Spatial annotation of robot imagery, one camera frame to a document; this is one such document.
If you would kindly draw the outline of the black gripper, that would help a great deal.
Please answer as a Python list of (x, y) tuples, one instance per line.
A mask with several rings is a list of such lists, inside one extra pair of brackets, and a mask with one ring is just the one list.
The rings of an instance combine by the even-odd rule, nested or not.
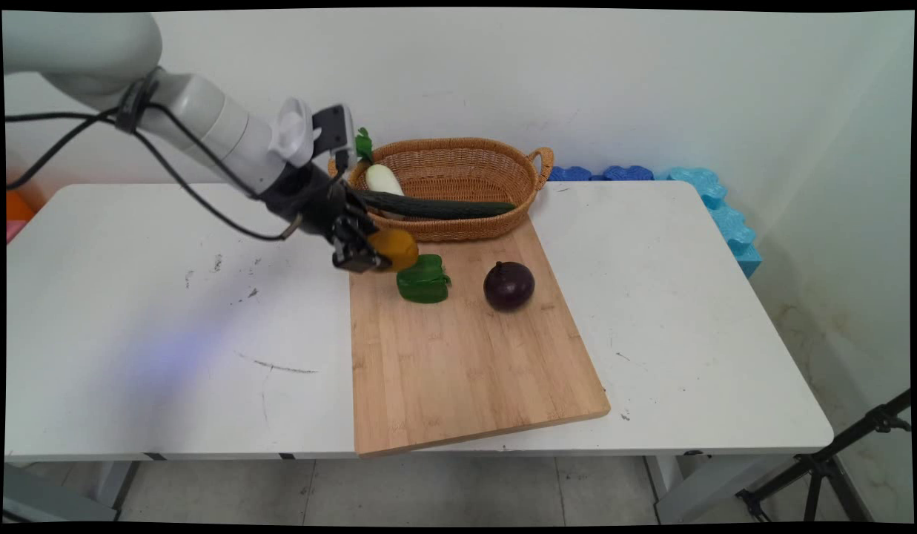
[[(362, 199), (354, 199), (338, 179), (318, 165), (286, 165), (272, 185), (261, 193), (269, 212), (306, 234), (332, 240), (333, 267), (351, 273), (389, 271), (391, 258), (378, 250), (380, 227)], [(342, 239), (334, 237), (342, 222)]]

